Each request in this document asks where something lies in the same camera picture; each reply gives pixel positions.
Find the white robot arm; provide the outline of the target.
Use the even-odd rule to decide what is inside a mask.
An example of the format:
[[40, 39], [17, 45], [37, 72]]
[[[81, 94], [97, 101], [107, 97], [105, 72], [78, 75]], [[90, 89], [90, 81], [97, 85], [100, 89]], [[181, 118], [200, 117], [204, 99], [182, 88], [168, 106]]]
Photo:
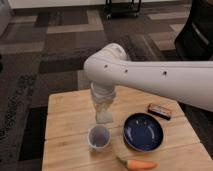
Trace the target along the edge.
[[121, 85], [213, 112], [213, 61], [133, 62], [110, 43], [86, 59], [84, 71], [97, 103], [114, 99]]

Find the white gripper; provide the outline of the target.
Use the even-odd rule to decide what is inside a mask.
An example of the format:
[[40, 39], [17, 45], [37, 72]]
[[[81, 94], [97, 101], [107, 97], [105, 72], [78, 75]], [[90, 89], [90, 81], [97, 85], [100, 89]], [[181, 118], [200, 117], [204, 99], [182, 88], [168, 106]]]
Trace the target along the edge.
[[97, 113], [106, 111], [113, 103], [116, 96], [114, 86], [104, 86], [97, 83], [91, 84], [91, 97]]

